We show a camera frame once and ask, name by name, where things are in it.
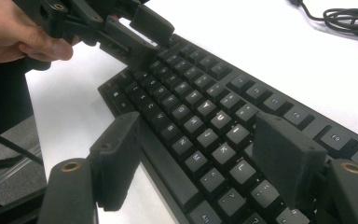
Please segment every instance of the mechanical keyboard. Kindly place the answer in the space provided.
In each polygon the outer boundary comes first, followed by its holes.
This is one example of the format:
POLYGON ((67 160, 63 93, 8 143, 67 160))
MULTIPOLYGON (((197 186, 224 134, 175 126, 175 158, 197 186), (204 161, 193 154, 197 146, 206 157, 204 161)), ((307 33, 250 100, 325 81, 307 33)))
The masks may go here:
POLYGON ((314 223, 289 209, 251 155, 259 111, 358 162, 358 134, 179 35, 146 71, 98 89, 115 117, 139 111, 143 164, 180 223, 314 223))

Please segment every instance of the keyboard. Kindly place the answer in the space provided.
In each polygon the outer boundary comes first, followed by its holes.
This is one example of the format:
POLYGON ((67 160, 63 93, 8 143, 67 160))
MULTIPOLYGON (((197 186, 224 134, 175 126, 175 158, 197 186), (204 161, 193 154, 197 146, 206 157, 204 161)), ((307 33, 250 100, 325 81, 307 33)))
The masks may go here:
POLYGON ((148 69, 126 68, 98 90, 115 117, 142 115, 143 164, 179 223, 313 222, 253 161, 258 112, 325 148, 325 162, 358 162, 357 133, 179 35, 148 69))

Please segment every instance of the person's hand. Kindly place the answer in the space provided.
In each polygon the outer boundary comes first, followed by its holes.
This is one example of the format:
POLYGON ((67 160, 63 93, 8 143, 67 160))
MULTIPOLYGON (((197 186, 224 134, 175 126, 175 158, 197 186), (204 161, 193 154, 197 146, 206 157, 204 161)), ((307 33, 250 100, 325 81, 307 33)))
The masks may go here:
POLYGON ((0 0, 0 63, 25 55, 44 62, 69 60, 73 49, 65 40, 47 35, 12 0, 0 0))

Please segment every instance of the white desk surface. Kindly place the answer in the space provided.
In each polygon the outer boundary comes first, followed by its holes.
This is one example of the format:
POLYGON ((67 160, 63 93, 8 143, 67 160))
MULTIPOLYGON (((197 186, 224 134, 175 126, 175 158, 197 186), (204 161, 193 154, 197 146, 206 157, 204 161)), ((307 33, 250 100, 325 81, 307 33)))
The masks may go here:
MULTIPOLYGON (((304 1, 320 17, 358 1, 304 1)), ((175 32, 304 105, 358 133, 358 37, 308 19, 287 0, 152 0, 175 32)), ((46 175, 60 161, 85 158, 114 120, 97 88, 125 67, 96 47, 75 46, 69 62, 29 72, 27 82, 46 175)), ((123 208, 101 223, 173 223, 140 167, 123 208)))

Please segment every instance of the table surface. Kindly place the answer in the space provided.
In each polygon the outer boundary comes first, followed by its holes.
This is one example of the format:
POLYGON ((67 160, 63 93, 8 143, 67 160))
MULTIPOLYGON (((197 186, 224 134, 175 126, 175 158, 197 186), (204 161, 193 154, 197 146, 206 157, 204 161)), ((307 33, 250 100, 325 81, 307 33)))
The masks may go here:
MULTIPOLYGON (((358 1, 305 1, 320 17, 358 1)), ((311 21, 286 0, 152 0, 175 32, 358 133, 358 37, 311 21)), ((85 158, 114 120, 97 88, 125 67, 97 47, 75 46, 69 62, 31 71, 31 94, 46 176, 60 161, 85 158)), ((141 165, 123 208, 101 223, 174 223, 141 165)))

